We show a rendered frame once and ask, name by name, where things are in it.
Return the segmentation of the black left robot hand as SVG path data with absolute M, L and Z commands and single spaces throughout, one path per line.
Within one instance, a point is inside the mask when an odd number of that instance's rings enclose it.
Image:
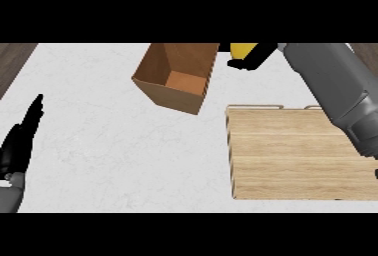
M 11 180 L 15 172 L 25 173 L 30 165 L 33 140 L 43 117 L 43 95 L 39 94 L 0 145 L 0 180 Z

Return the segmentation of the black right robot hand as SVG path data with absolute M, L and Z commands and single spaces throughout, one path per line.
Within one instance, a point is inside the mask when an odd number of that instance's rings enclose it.
M 231 53 L 231 44 L 232 43 L 222 43 L 219 46 L 220 52 Z M 276 43 L 256 43 L 257 46 L 248 53 L 244 59 L 234 59 L 231 55 L 231 60 L 228 61 L 228 66 L 237 68 L 240 70 L 245 69 L 248 71 L 256 70 L 275 50 L 278 49 Z

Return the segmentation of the yellow lemon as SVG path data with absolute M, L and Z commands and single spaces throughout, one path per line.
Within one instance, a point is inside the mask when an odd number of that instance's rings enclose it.
M 232 43 L 231 44 L 231 55 L 234 59 L 244 59 L 256 48 L 256 43 Z

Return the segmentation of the brown cardboard box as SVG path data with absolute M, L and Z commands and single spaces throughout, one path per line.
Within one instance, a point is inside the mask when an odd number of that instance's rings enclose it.
M 219 43 L 151 44 L 132 80 L 158 106 L 200 113 L 219 46 Z

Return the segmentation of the pale wooden tray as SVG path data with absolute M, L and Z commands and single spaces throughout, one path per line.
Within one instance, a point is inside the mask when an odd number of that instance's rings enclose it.
M 378 161 L 319 106 L 231 105 L 226 128 L 234 198 L 378 201 Z

